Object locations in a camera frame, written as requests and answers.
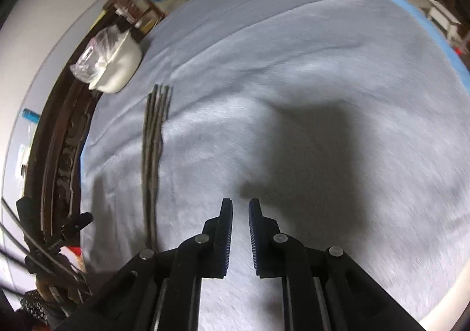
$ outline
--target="white container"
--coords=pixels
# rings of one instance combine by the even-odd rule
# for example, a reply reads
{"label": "white container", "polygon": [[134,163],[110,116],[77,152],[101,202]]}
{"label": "white container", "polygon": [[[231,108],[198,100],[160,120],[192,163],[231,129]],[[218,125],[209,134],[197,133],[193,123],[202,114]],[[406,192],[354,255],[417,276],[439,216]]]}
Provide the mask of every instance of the white container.
{"label": "white container", "polygon": [[134,75],[142,60],[142,50],[129,31],[124,35],[123,41],[108,62],[106,70],[88,85],[90,90],[116,93],[122,90]]}

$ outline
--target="silver screw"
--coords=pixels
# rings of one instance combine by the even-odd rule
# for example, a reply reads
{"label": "silver screw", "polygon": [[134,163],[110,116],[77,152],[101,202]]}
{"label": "silver screw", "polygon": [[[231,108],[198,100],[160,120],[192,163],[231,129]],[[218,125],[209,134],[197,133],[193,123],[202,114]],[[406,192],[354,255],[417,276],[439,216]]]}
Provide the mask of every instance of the silver screw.
{"label": "silver screw", "polygon": [[139,257],[141,257],[143,260],[149,260],[153,257],[154,254],[155,252],[152,249],[144,249],[139,253]]}
{"label": "silver screw", "polygon": [[341,257],[344,253],[344,251],[339,246],[332,246],[330,249],[328,249],[328,251],[333,257]]}
{"label": "silver screw", "polygon": [[283,243],[287,241],[287,236],[284,233],[277,233],[273,237],[274,242]]}
{"label": "silver screw", "polygon": [[198,234],[196,235],[196,237],[194,237],[194,241],[196,241],[197,243],[206,243],[208,240],[209,236],[204,233]]}

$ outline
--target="red object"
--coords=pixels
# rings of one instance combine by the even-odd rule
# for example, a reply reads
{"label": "red object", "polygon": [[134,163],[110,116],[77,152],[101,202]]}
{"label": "red object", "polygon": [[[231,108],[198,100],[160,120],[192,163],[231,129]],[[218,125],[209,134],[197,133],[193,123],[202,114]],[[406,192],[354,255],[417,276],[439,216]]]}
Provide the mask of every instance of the red object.
{"label": "red object", "polygon": [[76,246],[68,246],[69,250],[74,253],[77,257],[82,255],[82,249]]}

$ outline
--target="gray cloth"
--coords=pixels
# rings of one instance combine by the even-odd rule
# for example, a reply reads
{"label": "gray cloth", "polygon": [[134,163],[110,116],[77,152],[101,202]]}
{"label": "gray cloth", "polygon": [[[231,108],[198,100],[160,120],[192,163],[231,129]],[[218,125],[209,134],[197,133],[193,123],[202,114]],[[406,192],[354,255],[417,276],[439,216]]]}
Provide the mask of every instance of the gray cloth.
{"label": "gray cloth", "polygon": [[201,330],[283,329],[281,284],[252,264],[252,197],[306,246],[342,246],[414,318],[442,299],[470,251],[470,101],[413,16],[388,0],[191,0],[148,39],[86,142],[89,271],[144,246],[143,113],[163,83],[159,247],[234,203],[229,273],[203,282]]}

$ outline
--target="blue fabric edge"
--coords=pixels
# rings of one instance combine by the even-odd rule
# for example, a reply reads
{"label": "blue fabric edge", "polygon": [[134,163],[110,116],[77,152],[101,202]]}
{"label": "blue fabric edge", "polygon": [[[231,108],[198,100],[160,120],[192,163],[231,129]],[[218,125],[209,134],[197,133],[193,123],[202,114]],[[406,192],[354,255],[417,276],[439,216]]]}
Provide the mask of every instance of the blue fabric edge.
{"label": "blue fabric edge", "polygon": [[434,26],[418,8],[411,5],[405,0],[389,0],[400,6],[402,9],[410,13],[420,24],[420,26],[427,31],[432,39],[440,46],[442,51],[446,54],[451,66],[460,75],[460,80],[468,93],[470,93],[470,72],[465,67],[464,63],[456,52],[449,46],[438,28]]}

